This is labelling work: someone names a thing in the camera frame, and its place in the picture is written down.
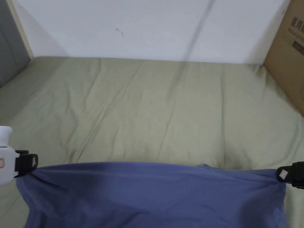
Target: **bed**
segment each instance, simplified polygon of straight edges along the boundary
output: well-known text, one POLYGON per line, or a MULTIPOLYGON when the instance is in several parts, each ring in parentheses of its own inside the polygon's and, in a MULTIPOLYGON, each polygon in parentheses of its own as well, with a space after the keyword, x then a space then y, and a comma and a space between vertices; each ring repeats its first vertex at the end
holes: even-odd
MULTIPOLYGON (((304 160, 303 118, 263 66, 30 61, 20 35, 12 36, 13 44, 0 39, 1 47, 21 45, 0 54, 0 125, 13 128, 14 149, 38 154, 39 166, 141 161, 245 170, 304 160)), ((304 191, 288 186, 285 206, 289 226, 303 227, 304 191)), ((0 186, 1 227, 23 227, 27 215, 15 182, 0 186)))

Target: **blue t-shirt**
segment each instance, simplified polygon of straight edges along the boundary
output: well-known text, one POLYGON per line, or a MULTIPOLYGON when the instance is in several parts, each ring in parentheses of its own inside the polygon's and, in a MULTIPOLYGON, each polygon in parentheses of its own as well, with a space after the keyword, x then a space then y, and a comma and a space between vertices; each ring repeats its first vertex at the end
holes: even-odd
POLYGON ((157 163, 78 163, 17 179, 26 228, 285 226, 276 170, 225 171, 157 163))

